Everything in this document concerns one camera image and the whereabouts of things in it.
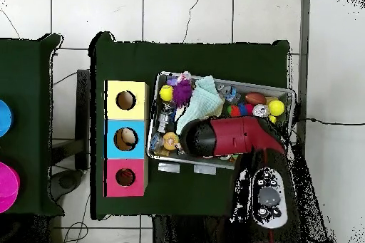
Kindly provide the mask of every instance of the pink box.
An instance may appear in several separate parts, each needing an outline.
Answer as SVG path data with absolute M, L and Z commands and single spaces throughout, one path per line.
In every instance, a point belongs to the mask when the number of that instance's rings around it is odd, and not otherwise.
M 106 166 L 106 197 L 144 195 L 148 183 L 148 168 L 144 159 L 107 159 Z M 118 183 L 117 173 L 120 170 L 126 171 L 126 178 L 133 174 L 133 182 L 129 186 Z

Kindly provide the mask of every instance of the purple pom-pom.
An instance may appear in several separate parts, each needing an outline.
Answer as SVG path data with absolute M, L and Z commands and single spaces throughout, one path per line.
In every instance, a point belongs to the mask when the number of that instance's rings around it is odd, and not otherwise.
M 192 95 L 192 88 L 189 80 L 180 81 L 173 88 L 173 101 L 177 108 L 181 108 L 186 105 Z

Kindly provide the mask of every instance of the yellow box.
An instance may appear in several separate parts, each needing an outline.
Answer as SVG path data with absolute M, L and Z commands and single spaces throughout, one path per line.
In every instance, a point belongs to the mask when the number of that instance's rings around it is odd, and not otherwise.
M 149 119 L 148 85 L 144 82 L 107 81 L 106 86 L 108 119 Z

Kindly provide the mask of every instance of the shape sorter box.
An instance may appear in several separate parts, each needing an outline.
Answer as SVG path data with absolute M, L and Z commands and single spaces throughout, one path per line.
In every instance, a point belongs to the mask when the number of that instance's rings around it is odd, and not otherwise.
M 149 120 L 149 88 L 144 82 L 106 81 L 107 119 Z
M 144 159 L 112 159 L 106 162 L 106 197 L 143 196 L 148 184 L 148 161 Z M 123 186 L 118 181 L 126 172 L 133 174 L 131 185 Z
M 143 196 L 148 184 L 148 86 L 106 81 L 105 87 L 105 196 Z
M 146 130 L 148 122 L 144 120 L 108 120 L 106 128 L 106 158 L 108 159 L 144 159 L 146 156 Z M 117 148 L 120 140 L 120 129 L 133 131 L 136 143 L 130 150 Z

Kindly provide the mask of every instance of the circular hole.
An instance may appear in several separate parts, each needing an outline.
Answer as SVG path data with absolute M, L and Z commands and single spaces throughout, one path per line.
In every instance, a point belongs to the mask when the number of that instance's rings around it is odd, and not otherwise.
M 114 145 L 120 151 L 131 151 L 137 145 L 138 136 L 134 129 L 121 128 L 114 134 Z
M 130 110 L 135 106 L 135 96 L 130 91 L 122 91 L 116 98 L 117 106 L 122 110 Z
M 120 169 L 115 174 L 115 178 L 122 187 L 129 187 L 135 181 L 135 174 L 131 169 Z

